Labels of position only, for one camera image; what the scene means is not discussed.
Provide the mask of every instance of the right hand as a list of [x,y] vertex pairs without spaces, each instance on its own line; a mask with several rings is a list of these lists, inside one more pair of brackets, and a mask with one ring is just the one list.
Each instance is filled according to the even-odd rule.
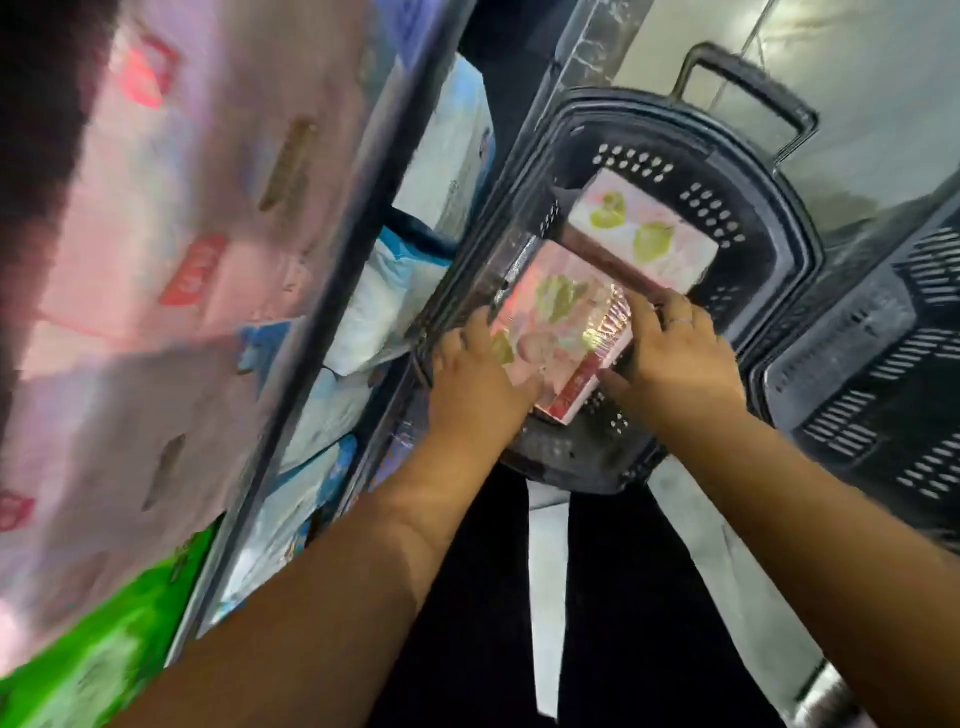
[[627,293],[634,359],[626,377],[600,373],[604,392],[655,434],[689,423],[705,407],[744,411],[747,397],[730,344],[713,332],[703,308],[674,291],[664,295],[661,324],[646,298]]

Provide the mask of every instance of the store shelf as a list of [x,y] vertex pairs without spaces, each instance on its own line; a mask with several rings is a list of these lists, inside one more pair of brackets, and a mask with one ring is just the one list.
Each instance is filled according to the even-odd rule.
[[[279,456],[293,435],[309,395],[347,309],[383,217],[413,157],[436,106],[446,71],[467,26],[474,2],[447,2],[428,30],[425,50],[410,69],[395,66],[368,122],[355,161],[353,199],[347,205],[331,246],[329,276],[310,316],[308,331],[280,404],[252,455],[238,489],[242,496],[224,515],[198,586],[167,658],[175,662],[186,644],[200,637],[221,601],[223,589],[245,543],[253,519],[276,477]],[[366,453],[360,453],[363,461]]]
[[347,488],[337,506],[334,520],[352,508],[370,486],[410,395],[419,383],[413,357],[407,355],[394,363],[380,389],[373,395],[363,420],[353,433],[359,442],[358,457],[348,475]]

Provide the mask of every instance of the red label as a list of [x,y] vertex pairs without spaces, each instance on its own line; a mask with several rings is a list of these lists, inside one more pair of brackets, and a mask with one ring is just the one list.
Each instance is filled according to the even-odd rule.
[[35,507],[36,498],[0,491],[0,532],[15,531],[27,525]]
[[180,54],[151,33],[140,36],[120,72],[120,86],[141,106],[159,109],[173,87]]
[[180,269],[160,295],[160,305],[200,303],[228,243],[225,235],[201,235],[190,243]]
[[558,420],[566,417],[566,413],[570,411],[573,402],[580,397],[580,393],[584,391],[584,388],[589,384],[590,380],[597,375],[597,372],[599,372],[602,367],[603,360],[601,360],[596,352],[587,354],[584,360],[580,362],[580,366],[577,367],[576,373],[570,378],[570,381],[566,383],[564,390],[553,400],[550,406],[547,407],[547,413],[556,417]]

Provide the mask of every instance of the blue package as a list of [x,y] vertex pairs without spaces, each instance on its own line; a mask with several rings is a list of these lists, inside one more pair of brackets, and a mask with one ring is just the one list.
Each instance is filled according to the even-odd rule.
[[444,0],[376,0],[384,32],[407,69],[417,65],[445,7]]

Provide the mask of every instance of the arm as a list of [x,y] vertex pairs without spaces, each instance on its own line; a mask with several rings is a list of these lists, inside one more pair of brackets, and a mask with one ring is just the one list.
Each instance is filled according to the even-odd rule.
[[540,396],[541,381],[515,389],[496,362],[488,313],[441,343],[430,432],[400,470],[193,643],[115,726],[366,723],[461,520]]
[[687,467],[881,725],[960,725],[960,560],[807,459],[745,406],[707,313],[666,331],[632,300],[631,381],[608,391]]

